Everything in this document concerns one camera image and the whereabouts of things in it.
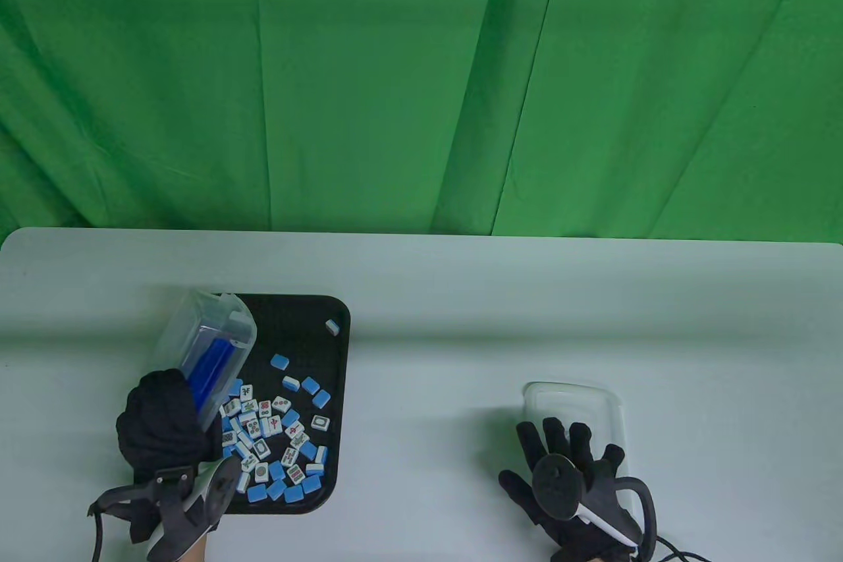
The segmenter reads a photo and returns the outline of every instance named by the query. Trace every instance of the glove finger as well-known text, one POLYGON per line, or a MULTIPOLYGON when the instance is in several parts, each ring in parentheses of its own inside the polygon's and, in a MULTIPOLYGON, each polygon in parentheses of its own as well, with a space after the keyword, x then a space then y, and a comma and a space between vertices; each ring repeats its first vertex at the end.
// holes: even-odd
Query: glove finger
POLYGON ((614 478, 614 466, 606 459, 598 459, 591 464, 591 468, 585 472, 586 487, 590 489, 597 478, 614 478))
POLYGON ((571 447, 568 444, 568 439, 565 438, 565 427, 556 417, 545 417, 541 423, 545 430, 545 439, 547 439, 548 453, 561 454, 563 457, 571 459, 571 447))
POLYGON ((546 514, 535 501, 533 488, 529 486, 527 481, 519 477, 512 470, 503 470, 503 472, 497 475, 497 482, 501 484, 501 487, 509 495, 509 498, 530 517, 533 525, 538 525, 542 522, 546 514))
POLYGON ((577 469, 585 472, 594 463, 594 457, 591 456, 591 429, 582 424, 575 422, 571 424, 571 461, 577 469))
POLYGON ((527 466, 532 472, 536 463, 547 454, 545 446, 541 442, 538 430, 535 429, 531 421, 522 421, 515 426, 515 432, 518 433, 518 441, 521 441, 524 458, 527 459, 527 466))
POLYGON ((623 463, 625 456, 624 449, 619 445, 613 443, 606 445, 606 449, 603 451, 603 460, 608 461, 611 465, 612 476, 617 476, 618 468, 623 463))

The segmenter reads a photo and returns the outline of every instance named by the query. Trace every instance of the white table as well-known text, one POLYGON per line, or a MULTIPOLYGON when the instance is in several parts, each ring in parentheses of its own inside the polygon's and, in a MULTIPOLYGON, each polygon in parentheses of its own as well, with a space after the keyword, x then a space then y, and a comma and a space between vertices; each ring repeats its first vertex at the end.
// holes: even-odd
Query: white table
MULTIPOLYGON (((129 474, 115 418, 190 286, 352 313, 334 494, 226 517, 209 562, 547 559, 495 480, 523 468, 535 380, 620 397, 630 474, 681 548, 843 550, 840 246, 24 229, 0 251, 0 558, 88 558, 87 506, 129 474)), ((106 519, 103 560, 125 541, 106 519)))

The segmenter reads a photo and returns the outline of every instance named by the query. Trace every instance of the clear plastic container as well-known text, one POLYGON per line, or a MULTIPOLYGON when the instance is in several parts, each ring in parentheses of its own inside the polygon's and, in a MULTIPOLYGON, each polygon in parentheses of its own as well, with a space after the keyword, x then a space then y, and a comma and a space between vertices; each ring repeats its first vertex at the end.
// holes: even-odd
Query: clear plastic container
POLYGON ((155 368, 178 363, 193 391, 203 430, 228 397, 256 339, 255 318, 234 294, 191 290, 169 319, 155 346, 155 368))
MULTIPOLYGON (((602 388, 586 387, 563 382, 534 381, 524 388, 524 420, 532 421, 541 428, 545 417, 557 417, 567 429, 575 421, 587 424, 591 429, 591 451, 594 459, 600 459, 607 444, 624 448, 626 458, 618 468, 618 476, 628 476, 630 468, 629 447, 626 444, 626 425, 620 399, 602 388)), ((632 516, 643 520, 641 505, 634 493, 624 490, 618 493, 620 506, 632 516)))

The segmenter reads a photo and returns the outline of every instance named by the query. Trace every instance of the black tray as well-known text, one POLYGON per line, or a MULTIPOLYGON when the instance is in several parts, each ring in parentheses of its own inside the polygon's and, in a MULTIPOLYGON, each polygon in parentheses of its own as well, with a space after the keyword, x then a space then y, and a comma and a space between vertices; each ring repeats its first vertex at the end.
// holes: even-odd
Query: black tray
MULTIPOLYGON (((346 363, 348 360, 348 330, 352 318, 345 304, 331 296, 278 296, 263 294, 238 294, 252 312, 258 327, 258 337, 249 358, 240 370, 243 384, 255 387, 255 399, 274 399, 277 395, 292 402, 293 409, 301 415, 301 423, 314 445, 328 448, 322 488, 304 496, 303 501, 287 505, 282 496, 277 501, 266 499, 250 503, 246 495, 238 493, 231 501, 228 514, 304 514, 313 511, 328 500, 337 484, 337 463, 340 459, 340 432, 342 430, 342 400, 346 388, 346 363), (340 334, 333 336, 325 327, 332 319, 340 326, 340 334), (286 370, 270 366, 275 354, 289 358, 286 370), (313 405, 313 396, 302 388, 298 393, 287 391, 281 385, 284 376, 303 381, 311 376, 331 394, 325 408, 313 405), (315 414, 331 419, 328 430, 314 430, 310 420, 315 414)), ((290 440, 284 433, 266 439, 272 454, 267 463, 280 460, 290 440)), ((298 465, 304 470, 309 463, 299 456, 298 465)))

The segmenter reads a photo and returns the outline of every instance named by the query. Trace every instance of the black cable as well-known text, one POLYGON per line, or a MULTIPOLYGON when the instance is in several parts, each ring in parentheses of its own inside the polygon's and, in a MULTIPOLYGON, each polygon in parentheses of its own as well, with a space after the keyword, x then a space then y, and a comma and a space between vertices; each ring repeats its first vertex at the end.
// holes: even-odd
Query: black cable
POLYGON ((94 539, 94 556, 91 558, 91 562, 99 562, 99 554, 103 550, 103 515, 99 511, 99 508, 94 509, 94 506, 91 505, 91 509, 88 510, 88 516, 92 515, 96 523, 97 535, 96 539, 94 539))
POLYGON ((703 558, 701 555, 697 555, 696 553, 690 553, 690 551, 680 551, 674 547, 668 540, 662 538, 661 536, 656 536, 656 542, 662 543, 671 550, 671 554, 659 560, 659 562, 670 562, 672 559, 679 559, 680 562, 688 562, 689 559, 696 559, 699 562, 711 562, 706 558, 703 558))

